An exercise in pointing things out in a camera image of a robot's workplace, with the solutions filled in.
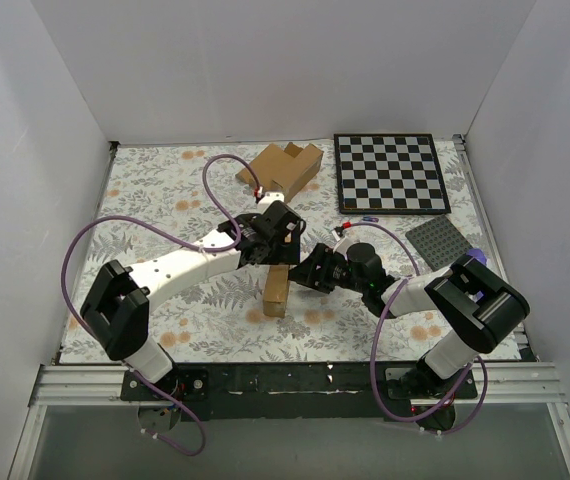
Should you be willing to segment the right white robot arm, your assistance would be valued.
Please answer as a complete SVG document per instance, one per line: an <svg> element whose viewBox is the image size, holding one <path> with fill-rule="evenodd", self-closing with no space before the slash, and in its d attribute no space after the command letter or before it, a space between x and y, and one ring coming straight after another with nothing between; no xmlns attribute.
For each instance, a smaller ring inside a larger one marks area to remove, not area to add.
<svg viewBox="0 0 570 480"><path fill-rule="evenodd" d="M466 364L491 353L530 314L524 296L470 254L403 283L387 274L368 243L319 244L290 270L289 279L323 293L337 287L354 291L378 317L440 312L451 331L392 383L406 397L444 395Z"/></svg>

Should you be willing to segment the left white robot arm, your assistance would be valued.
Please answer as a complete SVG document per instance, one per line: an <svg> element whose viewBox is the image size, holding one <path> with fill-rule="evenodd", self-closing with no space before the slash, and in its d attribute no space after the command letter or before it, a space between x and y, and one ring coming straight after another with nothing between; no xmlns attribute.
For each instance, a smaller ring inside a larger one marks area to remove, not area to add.
<svg viewBox="0 0 570 480"><path fill-rule="evenodd" d="M189 247L124 266L104 264L80 308L80 318L110 360L122 362L143 378L158 400L178 386L174 363L149 334L151 314L178 293L212 277L248 265L296 265L306 222L275 200L258 213L219 224Z"/></svg>

